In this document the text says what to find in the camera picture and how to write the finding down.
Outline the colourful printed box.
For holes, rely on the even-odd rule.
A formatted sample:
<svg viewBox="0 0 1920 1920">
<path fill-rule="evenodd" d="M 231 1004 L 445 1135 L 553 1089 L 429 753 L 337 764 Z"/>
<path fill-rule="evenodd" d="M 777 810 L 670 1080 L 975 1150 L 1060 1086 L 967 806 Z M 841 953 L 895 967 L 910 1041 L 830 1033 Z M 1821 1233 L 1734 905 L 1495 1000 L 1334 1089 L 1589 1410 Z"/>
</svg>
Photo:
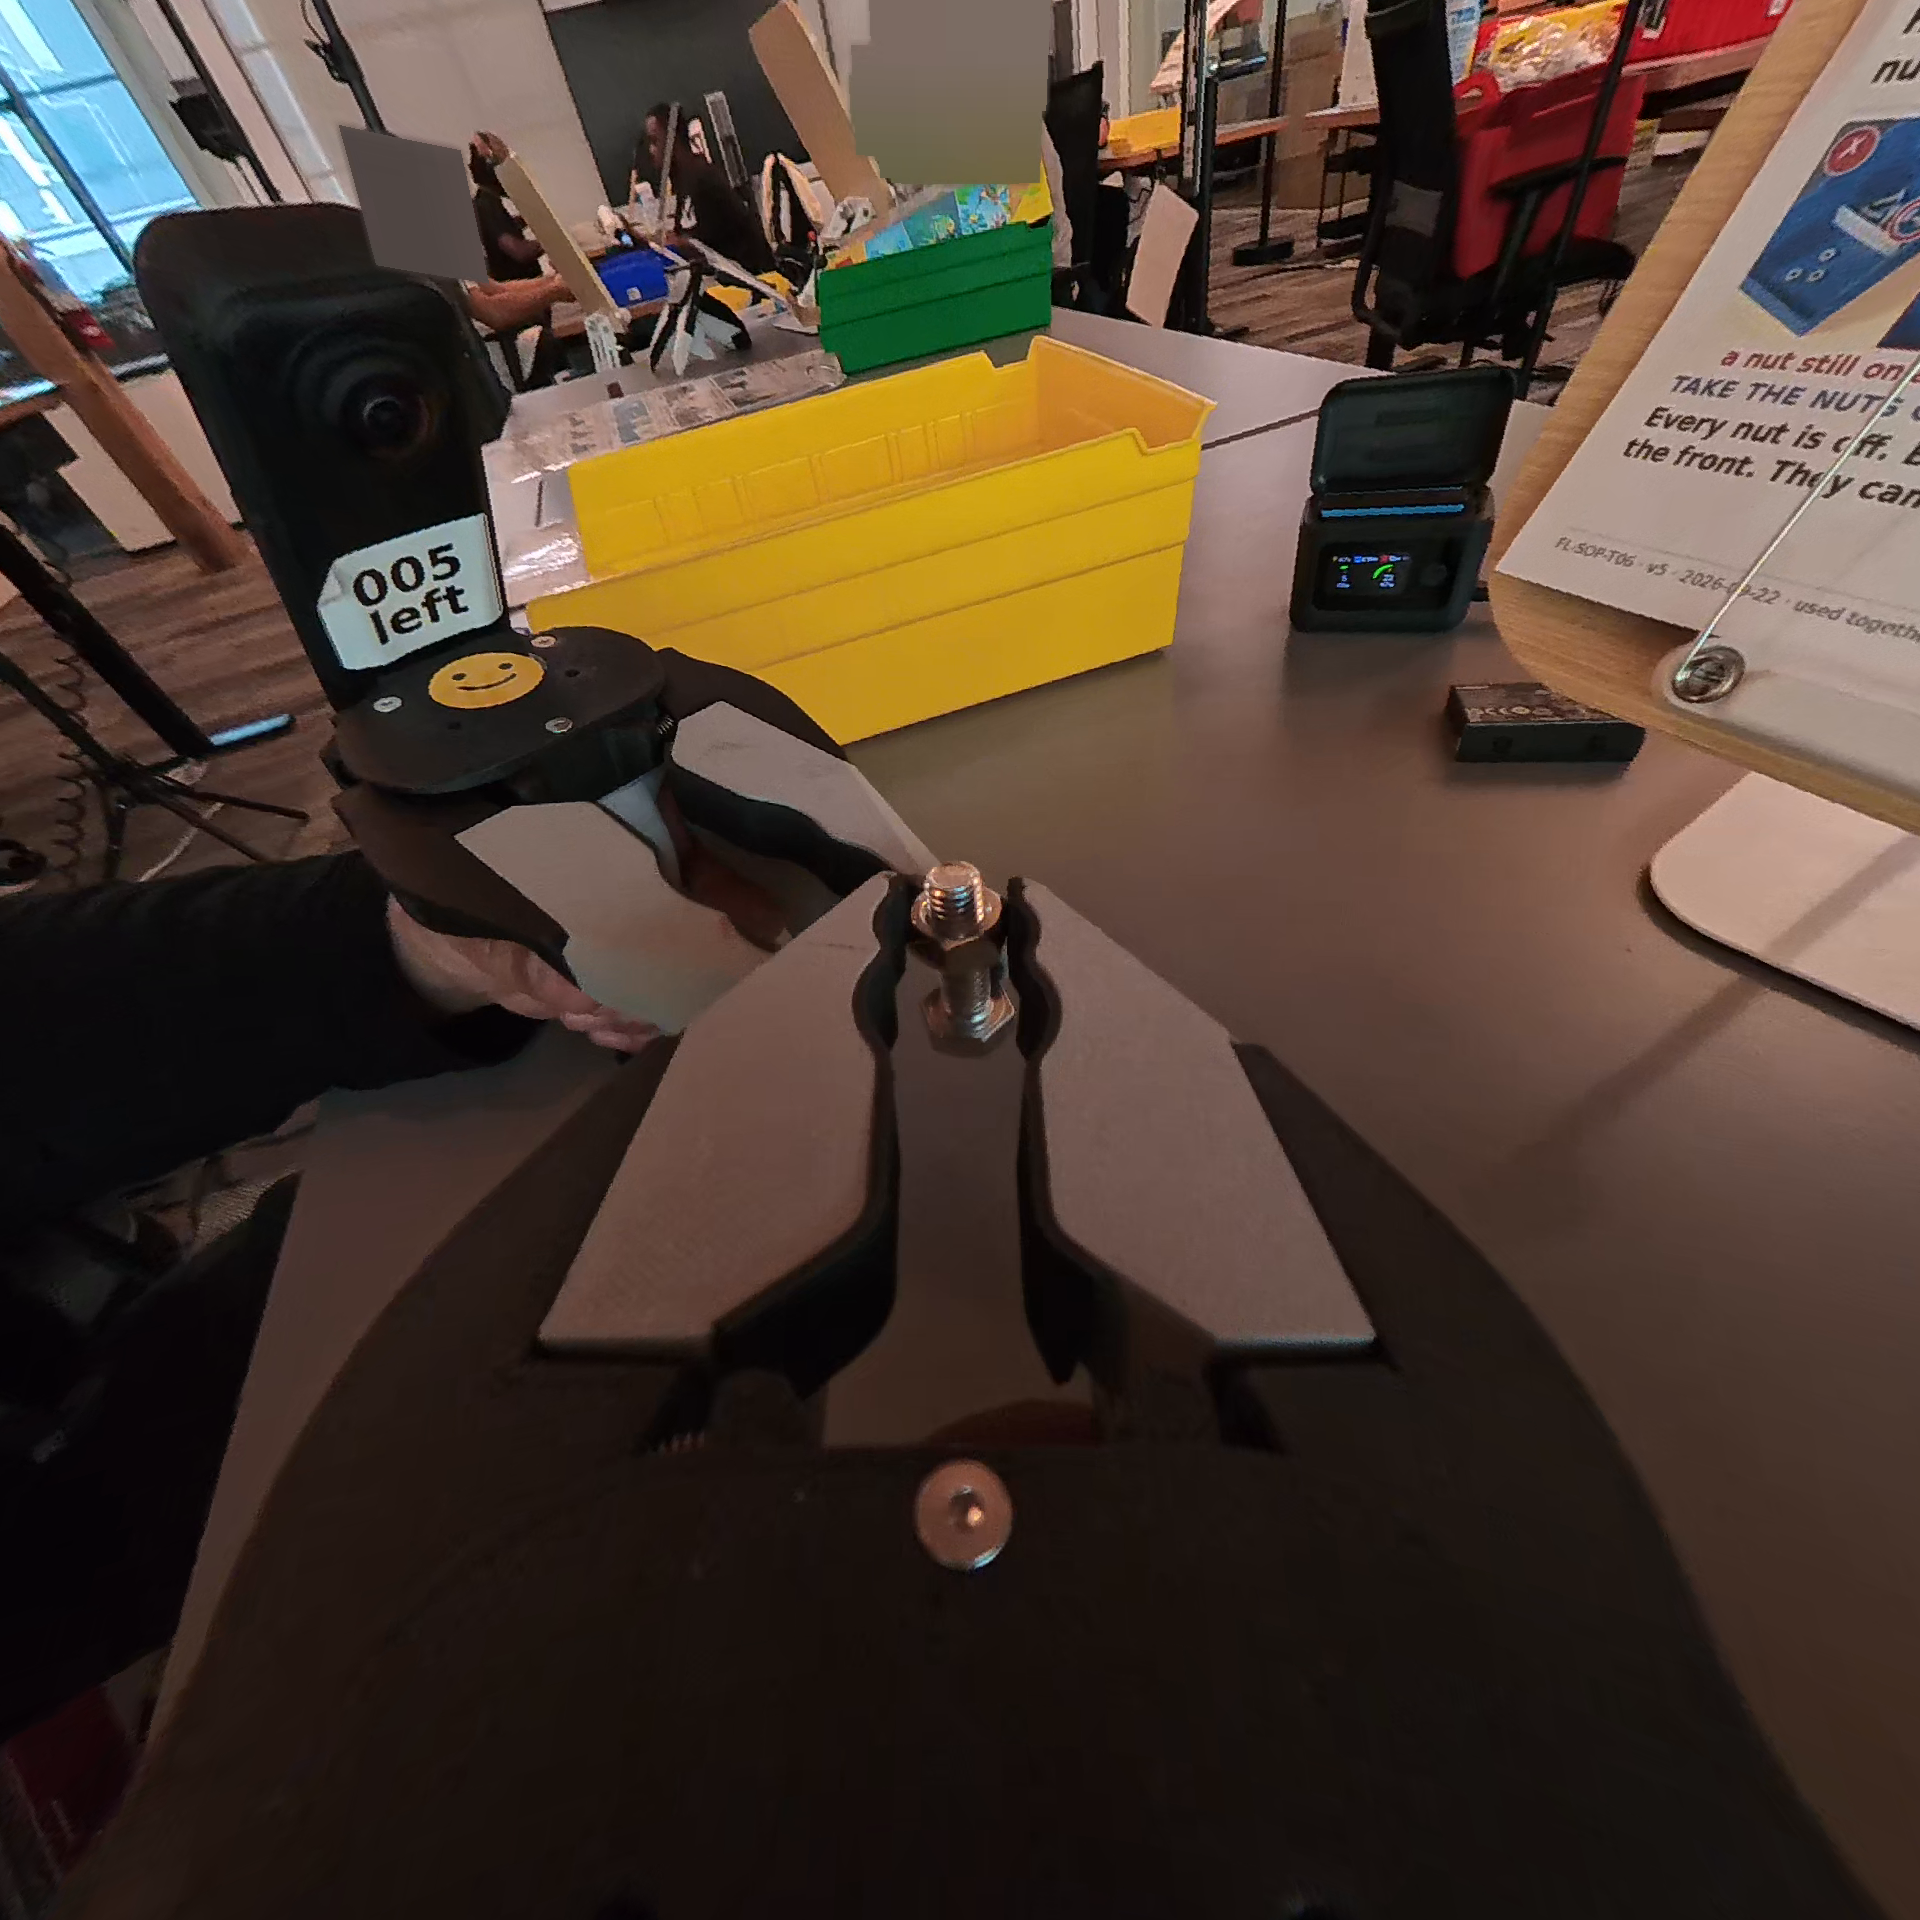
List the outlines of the colourful printed box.
<svg viewBox="0 0 1920 1920">
<path fill-rule="evenodd" d="M 1047 224 L 1050 195 L 1034 183 L 959 183 L 925 187 L 826 247 L 830 268 L 854 268 L 884 257 L 925 251 L 957 238 L 1007 226 Z"/>
</svg>

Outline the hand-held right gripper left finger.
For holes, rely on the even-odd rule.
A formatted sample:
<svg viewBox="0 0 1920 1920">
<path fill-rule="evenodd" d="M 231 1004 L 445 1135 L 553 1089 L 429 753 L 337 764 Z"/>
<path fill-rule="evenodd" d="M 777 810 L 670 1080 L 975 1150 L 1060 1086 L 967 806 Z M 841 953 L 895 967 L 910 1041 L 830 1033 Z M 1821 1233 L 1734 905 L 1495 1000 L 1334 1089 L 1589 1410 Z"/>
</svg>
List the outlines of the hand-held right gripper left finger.
<svg viewBox="0 0 1920 1920">
<path fill-rule="evenodd" d="M 895 1297 L 904 886 L 868 881 L 670 1052 L 536 1345 L 820 1393 Z"/>
</svg>

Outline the person's left forearm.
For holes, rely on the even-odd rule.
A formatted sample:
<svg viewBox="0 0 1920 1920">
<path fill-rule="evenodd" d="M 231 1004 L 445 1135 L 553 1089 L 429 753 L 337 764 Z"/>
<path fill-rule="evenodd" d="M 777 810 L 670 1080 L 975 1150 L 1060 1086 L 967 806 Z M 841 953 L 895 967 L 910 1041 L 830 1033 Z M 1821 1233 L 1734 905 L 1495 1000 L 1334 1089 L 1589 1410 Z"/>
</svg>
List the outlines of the person's left forearm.
<svg viewBox="0 0 1920 1920">
<path fill-rule="evenodd" d="M 429 1002 L 388 903 L 358 852 L 6 898 L 5 1249 L 328 1090 L 509 1060 L 532 1019 Z"/>
</svg>

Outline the person's left hand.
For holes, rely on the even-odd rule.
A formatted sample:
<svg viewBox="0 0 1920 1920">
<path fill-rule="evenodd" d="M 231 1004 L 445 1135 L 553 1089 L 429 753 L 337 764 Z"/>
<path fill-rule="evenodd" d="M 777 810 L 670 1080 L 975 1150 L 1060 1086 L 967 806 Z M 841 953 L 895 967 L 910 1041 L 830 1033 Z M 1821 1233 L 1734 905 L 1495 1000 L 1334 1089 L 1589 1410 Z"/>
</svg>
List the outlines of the person's left hand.
<svg viewBox="0 0 1920 1920">
<path fill-rule="evenodd" d="M 412 993 L 445 1018 L 497 1010 L 618 1055 L 637 1055 L 661 1028 L 593 1000 L 536 953 L 500 940 L 431 930 L 385 898 L 392 960 Z"/>
</svg>

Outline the steel hex bolt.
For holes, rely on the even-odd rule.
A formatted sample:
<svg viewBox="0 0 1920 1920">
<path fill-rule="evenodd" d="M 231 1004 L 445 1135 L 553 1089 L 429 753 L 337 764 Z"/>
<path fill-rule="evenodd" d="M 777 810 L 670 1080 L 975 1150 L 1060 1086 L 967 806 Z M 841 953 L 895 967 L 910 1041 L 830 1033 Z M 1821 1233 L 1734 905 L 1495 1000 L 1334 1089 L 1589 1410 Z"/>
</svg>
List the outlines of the steel hex bolt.
<svg viewBox="0 0 1920 1920">
<path fill-rule="evenodd" d="M 937 930 L 969 932 L 1001 923 L 1002 898 L 986 886 L 981 870 L 964 859 L 946 859 L 924 875 L 910 919 L 920 918 Z M 942 972 L 924 1002 L 927 1035 L 937 1049 L 959 1059 L 977 1059 L 997 1048 L 1017 1024 L 1017 998 L 1009 988 L 1006 958 L 994 967 Z"/>
</svg>

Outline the yellow plastic storage bin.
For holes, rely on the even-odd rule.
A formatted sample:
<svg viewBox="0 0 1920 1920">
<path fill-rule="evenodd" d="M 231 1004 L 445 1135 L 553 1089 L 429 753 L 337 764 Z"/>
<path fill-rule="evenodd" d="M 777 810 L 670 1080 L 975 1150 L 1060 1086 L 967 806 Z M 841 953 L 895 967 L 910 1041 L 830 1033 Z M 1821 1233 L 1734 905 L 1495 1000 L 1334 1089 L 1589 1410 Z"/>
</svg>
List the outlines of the yellow plastic storage bin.
<svg viewBox="0 0 1920 1920">
<path fill-rule="evenodd" d="M 1210 414 L 1042 335 L 593 455 L 585 584 L 527 618 L 740 670 L 839 745 L 1153 657 Z"/>
</svg>

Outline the black charging case with display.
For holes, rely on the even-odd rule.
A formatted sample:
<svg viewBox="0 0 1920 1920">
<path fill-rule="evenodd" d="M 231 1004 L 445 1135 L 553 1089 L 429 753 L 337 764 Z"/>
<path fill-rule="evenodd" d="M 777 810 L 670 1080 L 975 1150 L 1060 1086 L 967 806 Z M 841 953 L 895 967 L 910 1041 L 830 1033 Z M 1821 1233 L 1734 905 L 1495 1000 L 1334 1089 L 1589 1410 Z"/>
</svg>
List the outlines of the black charging case with display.
<svg viewBox="0 0 1920 1920">
<path fill-rule="evenodd" d="M 1321 401 L 1289 627 L 1452 634 L 1481 588 L 1518 379 L 1500 367 L 1353 378 Z"/>
</svg>

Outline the green plastic storage bin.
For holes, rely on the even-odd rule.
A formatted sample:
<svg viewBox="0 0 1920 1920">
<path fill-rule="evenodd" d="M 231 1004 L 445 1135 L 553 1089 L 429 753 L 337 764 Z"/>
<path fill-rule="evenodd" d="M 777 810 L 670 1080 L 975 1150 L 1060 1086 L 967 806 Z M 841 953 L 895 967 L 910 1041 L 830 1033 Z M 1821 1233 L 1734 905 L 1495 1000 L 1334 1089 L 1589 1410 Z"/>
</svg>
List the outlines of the green plastic storage bin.
<svg viewBox="0 0 1920 1920">
<path fill-rule="evenodd" d="M 1042 331 L 1050 308 L 1050 222 L 826 268 L 816 295 L 820 344 L 847 378 Z"/>
</svg>

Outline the black and white gripper tool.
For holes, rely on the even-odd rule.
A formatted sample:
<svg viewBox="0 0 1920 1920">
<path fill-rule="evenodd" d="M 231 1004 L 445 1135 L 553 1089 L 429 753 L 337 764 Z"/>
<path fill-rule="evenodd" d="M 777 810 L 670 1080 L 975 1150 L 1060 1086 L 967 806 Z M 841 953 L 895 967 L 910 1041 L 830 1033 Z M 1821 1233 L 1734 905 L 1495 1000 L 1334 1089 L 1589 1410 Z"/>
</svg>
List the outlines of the black and white gripper tool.
<svg viewBox="0 0 1920 1920">
<path fill-rule="evenodd" d="M 661 374 L 664 359 L 681 378 L 693 359 L 712 359 L 720 350 L 751 350 L 746 322 L 721 294 L 744 295 L 750 307 L 767 305 L 778 316 L 797 314 L 797 302 L 781 280 L 754 274 L 693 238 L 674 244 L 647 242 L 647 249 L 661 259 L 664 274 L 662 305 L 647 344 L 647 368 L 654 374 Z"/>
</svg>

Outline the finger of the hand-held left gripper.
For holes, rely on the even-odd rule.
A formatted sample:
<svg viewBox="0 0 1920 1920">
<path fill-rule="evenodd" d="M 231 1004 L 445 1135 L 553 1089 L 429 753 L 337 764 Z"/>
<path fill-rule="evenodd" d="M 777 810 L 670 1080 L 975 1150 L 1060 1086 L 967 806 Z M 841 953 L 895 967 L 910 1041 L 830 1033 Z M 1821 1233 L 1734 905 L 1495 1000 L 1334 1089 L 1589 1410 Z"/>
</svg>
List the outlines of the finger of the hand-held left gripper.
<svg viewBox="0 0 1920 1920">
<path fill-rule="evenodd" d="M 772 953 L 668 878 L 661 855 L 593 803 L 505 808 L 457 843 L 560 927 L 593 1002 L 676 1035 Z"/>
<path fill-rule="evenodd" d="M 935 866 L 856 766 L 733 704 L 672 720 L 662 799 L 682 843 L 668 946 L 791 945 L 866 883 Z"/>
</svg>

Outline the instruction sheet on wooden stand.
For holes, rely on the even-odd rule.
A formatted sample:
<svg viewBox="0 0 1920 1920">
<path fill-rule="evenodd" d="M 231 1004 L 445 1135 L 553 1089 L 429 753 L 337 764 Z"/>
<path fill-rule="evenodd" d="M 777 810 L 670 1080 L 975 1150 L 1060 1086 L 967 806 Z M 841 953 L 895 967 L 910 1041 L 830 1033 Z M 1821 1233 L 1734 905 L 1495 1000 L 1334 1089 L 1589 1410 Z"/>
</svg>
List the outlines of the instruction sheet on wooden stand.
<svg viewBox="0 0 1920 1920">
<path fill-rule="evenodd" d="M 1543 432 L 1497 518 L 1493 611 L 1500 536 L 1516 523 L 1512 502 Z M 1602 666 L 1620 666 L 1620 678 L 1573 686 L 1519 663 L 1573 700 L 1744 774 L 1649 859 L 1649 889 L 1676 919 L 1769 969 L 1917 1026 L 1917 388 L 1916 704 L 1794 675 L 1748 686 L 1740 655 L 1719 646 L 1609 655 Z"/>
</svg>

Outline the printed instruction sheet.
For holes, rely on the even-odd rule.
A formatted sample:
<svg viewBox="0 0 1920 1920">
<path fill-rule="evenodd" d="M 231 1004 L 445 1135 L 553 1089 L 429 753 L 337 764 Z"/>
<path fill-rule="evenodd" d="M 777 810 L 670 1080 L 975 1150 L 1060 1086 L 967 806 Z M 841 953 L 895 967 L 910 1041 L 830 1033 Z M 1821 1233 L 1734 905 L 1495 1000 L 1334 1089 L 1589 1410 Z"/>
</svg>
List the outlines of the printed instruction sheet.
<svg viewBox="0 0 1920 1920">
<path fill-rule="evenodd" d="M 1792 6 L 1500 536 L 1543 679 L 1726 647 L 1916 704 L 1916 6 Z"/>
</svg>

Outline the red storage crate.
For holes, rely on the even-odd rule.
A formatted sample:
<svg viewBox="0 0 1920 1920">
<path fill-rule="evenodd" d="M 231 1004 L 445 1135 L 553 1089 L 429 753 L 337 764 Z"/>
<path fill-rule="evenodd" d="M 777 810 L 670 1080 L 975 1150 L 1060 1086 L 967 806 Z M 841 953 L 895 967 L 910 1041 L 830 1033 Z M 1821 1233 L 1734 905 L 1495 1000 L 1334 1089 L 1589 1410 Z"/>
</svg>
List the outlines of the red storage crate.
<svg viewBox="0 0 1920 1920">
<path fill-rule="evenodd" d="M 1575 218 L 1576 242 L 1602 242 L 1614 234 L 1620 177 L 1648 94 L 1640 66 L 1762 42 L 1788 9 L 1788 2 L 1640 6 Z M 1519 259 L 1546 255 L 1567 218 L 1573 170 L 1589 147 L 1623 22 L 1620 2 L 1526 6 L 1481 22 L 1471 60 L 1454 88 L 1454 276 L 1495 273 L 1526 203 L 1533 214 Z"/>
</svg>

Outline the black office chair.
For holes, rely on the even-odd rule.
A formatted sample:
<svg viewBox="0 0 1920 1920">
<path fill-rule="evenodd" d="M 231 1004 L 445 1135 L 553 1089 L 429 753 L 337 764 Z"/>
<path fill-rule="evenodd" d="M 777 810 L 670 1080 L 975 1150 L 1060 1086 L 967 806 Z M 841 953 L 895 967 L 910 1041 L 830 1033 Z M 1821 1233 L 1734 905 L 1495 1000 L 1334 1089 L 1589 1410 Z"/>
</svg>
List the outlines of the black office chair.
<svg viewBox="0 0 1920 1920">
<path fill-rule="evenodd" d="M 1350 294 L 1364 330 L 1369 371 L 1392 371 L 1416 350 L 1457 350 L 1466 367 L 1489 354 L 1510 367 L 1524 394 L 1536 379 L 1566 379 L 1543 367 L 1551 311 L 1569 286 L 1618 289 L 1637 257 L 1612 238 L 1576 242 L 1575 218 L 1592 174 L 1602 120 L 1625 71 L 1630 31 L 1620 28 L 1602 79 L 1590 139 L 1573 170 L 1567 218 L 1544 257 L 1519 259 L 1533 206 L 1526 203 L 1505 235 L 1495 273 L 1452 274 L 1456 222 L 1456 97 L 1448 66 L 1446 9 L 1438 2 L 1369 6 L 1361 28 L 1375 71 L 1375 159 L 1367 226 Z"/>
</svg>

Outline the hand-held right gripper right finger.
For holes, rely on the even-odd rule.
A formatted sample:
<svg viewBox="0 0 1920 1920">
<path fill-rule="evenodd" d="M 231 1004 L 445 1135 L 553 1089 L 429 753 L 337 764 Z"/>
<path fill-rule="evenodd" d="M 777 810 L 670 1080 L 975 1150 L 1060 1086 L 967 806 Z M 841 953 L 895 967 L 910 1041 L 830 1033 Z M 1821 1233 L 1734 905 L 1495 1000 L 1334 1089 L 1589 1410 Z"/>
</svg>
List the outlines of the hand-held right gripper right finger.
<svg viewBox="0 0 1920 1920">
<path fill-rule="evenodd" d="M 1021 1297 L 1053 1382 L 1375 1352 L 1260 1049 L 1034 881 L 1015 881 L 1015 1000 Z"/>
</svg>

